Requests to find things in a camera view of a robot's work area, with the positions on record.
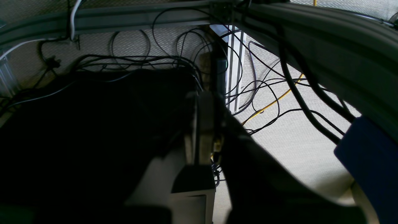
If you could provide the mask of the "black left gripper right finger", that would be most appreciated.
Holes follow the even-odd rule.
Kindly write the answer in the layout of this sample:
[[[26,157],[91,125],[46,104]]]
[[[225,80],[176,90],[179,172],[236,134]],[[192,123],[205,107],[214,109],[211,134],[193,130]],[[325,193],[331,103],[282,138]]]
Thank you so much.
[[[305,187],[218,106],[220,165],[232,209],[227,224],[365,224],[359,207],[333,203]]]

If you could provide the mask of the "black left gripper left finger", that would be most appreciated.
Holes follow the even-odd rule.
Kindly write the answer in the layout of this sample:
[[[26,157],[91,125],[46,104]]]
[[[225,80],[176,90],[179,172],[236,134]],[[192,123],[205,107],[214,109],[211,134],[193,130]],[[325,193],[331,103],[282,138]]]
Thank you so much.
[[[127,205],[151,160],[183,146],[198,91],[187,69],[73,72],[1,127],[2,224],[171,224]]]

